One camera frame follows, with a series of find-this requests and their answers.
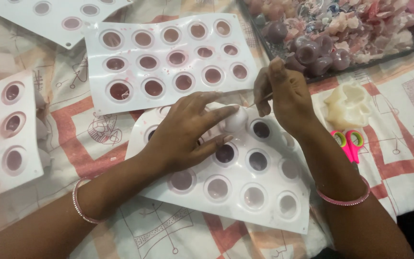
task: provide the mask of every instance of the bedsheet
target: bedsheet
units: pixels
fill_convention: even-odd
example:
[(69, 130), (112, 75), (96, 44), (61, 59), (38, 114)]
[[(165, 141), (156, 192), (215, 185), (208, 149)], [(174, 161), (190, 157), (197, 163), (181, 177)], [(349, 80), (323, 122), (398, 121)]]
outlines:
[[(238, 15), (257, 67), (269, 61), (231, 0), (136, 0), (108, 21), (158, 23), (190, 15)], [(0, 230), (71, 191), (80, 177), (97, 175), (123, 161), (132, 126), (143, 111), (96, 116), (90, 96), (84, 41), (67, 51), (0, 17), (0, 53), (11, 54), (17, 70), (33, 71), (47, 102), (39, 111), (51, 134), (39, 143), (52, 157), (40, 179), (0, 195)], [(0, 79), (10, 75), (1, 69)], [(310, 85), (314, 109), (323, 119), (323, 100), (350, 77), (373, 97), (359, 170), (388, 213), (414, 210), (414, 53), (375, 67)], [(225, 94), (224, 104), (251, 103), (251, 91)], [(99, 224), (71, 259), (300, 259), (331, 246), (320, 199), (311, 200), (307, 235), (270, 229), (180, 206), (135, 197)]]

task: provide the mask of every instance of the bangle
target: bangle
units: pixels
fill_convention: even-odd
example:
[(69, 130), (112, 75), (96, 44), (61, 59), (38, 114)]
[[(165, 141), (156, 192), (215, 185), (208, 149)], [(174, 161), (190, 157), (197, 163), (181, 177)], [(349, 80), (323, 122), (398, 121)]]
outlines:
[(92, 178), (85, 177), (85, 178), (79, 179), (76, 182), (76, 185), (73, 189), (73, 204), (75, 206), (75, 209), (78, 212), (78, 214), (87, 222), (90, 222), (90, 223), (93, 223), (93, 224), (99, 224), (101, 222), (105, 222), (106, 219), (96, 220), (96, 219), (93, 219), (93, 218), (89, 218), (88, 216), (84, 215), (84, 213), (82, 212), (81, 207), (79, 207), (78, 197), (77, 197), (78, 196), (78, 187), (79, 187), (79, 184), (84, 180), (92, 180)]
[(364, 202), (364, 201), (368, 198), (368, 196), (370, 195), (370, 185), (368, 184), (367, 180), (365, 180), (365, 178), (363, 178), (363, 176), (360, 176), (360, 177), (362, 178), (363, 182), (364, 182), (364, 183), (365, 183), (365, 185), (367, 186), (367, 193), (366, 193), (364, 196), (362, 196), (362, 197), (360, 197), (359, 199), (357, 199), (357, 200), (353, 200), (353, 201), (339, 201), (339, 200), (333, 200), (333, 199), (331, 199), (331, 198), (329, 198), (329, 197), (325, 196), (324, 194), (322, 194), (322, 193), (319, 191), (319, 188), (317, 188), (317, 189), (316, 189), (316, 190), (317, 190), (317, 194), (319, 194), (319, 196), (320, 196), (322, 199), (324, 199), (324, 200), (326, 200), (326, 201), (328, 201), (328, 202), (330, 202), (330, 203), (332, 203), (332, 204), (335, 204), (335, 205), (340, 205), (340, 206), (352, 206), (352, 205), (357, 205), (357, 204), (359, 204), (359, 203)]

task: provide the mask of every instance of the scissors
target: scissors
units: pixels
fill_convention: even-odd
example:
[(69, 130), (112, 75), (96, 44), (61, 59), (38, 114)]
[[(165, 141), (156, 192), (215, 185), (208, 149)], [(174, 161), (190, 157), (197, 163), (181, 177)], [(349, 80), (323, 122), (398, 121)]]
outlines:
[(349, 130), (346, 134), (334, 130), (331, 134), (345, 152), (346, 156), (348, 156), (349, 162), (354, 166), (354, 169), (359, 172), (359, 167), (357, 166), (359, 163), (358, 151), (363, 147), (362, 134), (357, 130)]

